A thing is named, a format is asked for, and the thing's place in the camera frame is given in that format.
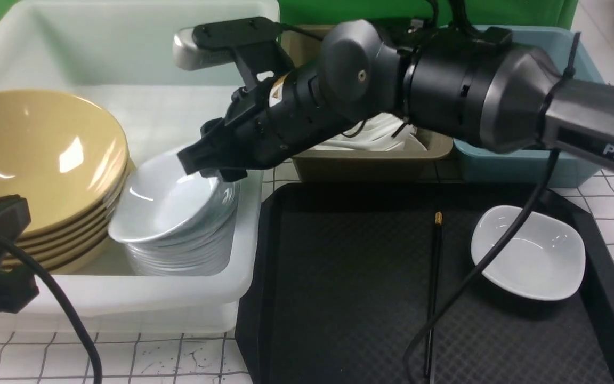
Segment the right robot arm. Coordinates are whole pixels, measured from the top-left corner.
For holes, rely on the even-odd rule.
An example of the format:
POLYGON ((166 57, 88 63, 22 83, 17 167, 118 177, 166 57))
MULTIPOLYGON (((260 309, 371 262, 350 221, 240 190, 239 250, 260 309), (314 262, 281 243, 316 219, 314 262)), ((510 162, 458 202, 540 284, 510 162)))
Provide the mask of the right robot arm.
POLYGON ((413 20, 393 33, 360 19, 337 24, 295 67, 276 43, 281 31, 264 18, 193 29, 195 46, 230 54, 245 86, 179 151, 187 174, 236 181, 380 113, 493 153, 539 144, 614 172, 614 86, 575 79, 575 48, 560 72, 510 29, 413 20))

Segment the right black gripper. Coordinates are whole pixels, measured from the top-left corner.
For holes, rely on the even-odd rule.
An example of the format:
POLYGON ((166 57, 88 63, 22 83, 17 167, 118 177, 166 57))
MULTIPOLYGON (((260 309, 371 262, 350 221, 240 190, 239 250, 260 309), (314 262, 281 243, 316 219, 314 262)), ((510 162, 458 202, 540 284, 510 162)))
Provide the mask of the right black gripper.
POLYGON ((178 67, 233 62, 244 81, 226 114, 203 124, 201 138, 178 151, 185 174, 236 182, 248 177, 248 170, 276 167, 355 126, 322 96, 316 63, 294 66, 278 41, 285 31, 321 40, 265 17, 207 23, 176 34, 178 67))

